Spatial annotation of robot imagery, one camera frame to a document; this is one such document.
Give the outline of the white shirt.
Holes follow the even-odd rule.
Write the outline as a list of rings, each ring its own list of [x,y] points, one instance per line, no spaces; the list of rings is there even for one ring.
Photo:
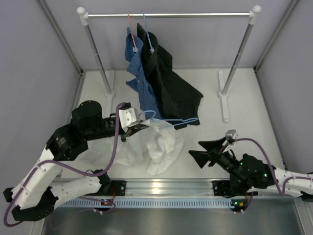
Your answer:
[[[126,142],[118,140],[115,165],[131,167],[148,159],[146,172],[151,175],[164,173],[178,158],[185,139],[173,125],[163,120],[146,120],[149,128],[141,130]],[[79,158],[93,165],[107,165],[113,152],[114,138],[88,142],[89,149]]]

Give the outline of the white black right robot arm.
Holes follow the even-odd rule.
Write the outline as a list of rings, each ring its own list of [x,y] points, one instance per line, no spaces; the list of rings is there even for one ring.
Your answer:
[[[263,162],[249,154],[244,154],[242,159],[238,160],[232,149],[241,141],[244,139],[236,140],[233,137],[200,141],[199,145],[204,148],[203,151],[189,150],[189,154],[200,168],[219,165],[229,174],[226,189],[219,191],[221,195],[234,197],[265,191],[293,196],[305,202],[313,201],[312,173],[301,174],[275,167],[263,147],[251,138],[248,141],[256,144],[266,160]]]

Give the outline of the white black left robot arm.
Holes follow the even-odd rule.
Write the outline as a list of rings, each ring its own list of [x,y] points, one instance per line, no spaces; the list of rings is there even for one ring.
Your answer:
[[[3,195],[9,206],[4,214],[7,227],[11,213],[16,224],[38,221],[57,207],[85,195],[106,195],[112,181],[107,175],[117,152],[118,140],[146,129],[130,103],[120,103],[114,114],[104,118],[100,103],[84,101],[71,113],[70,123],[58,128],[49,138],[36,164],[14,188],[6,188]],[[66,164],[87,151],[88,142],[114,138],[112,156],[106,168],[87,173]]]

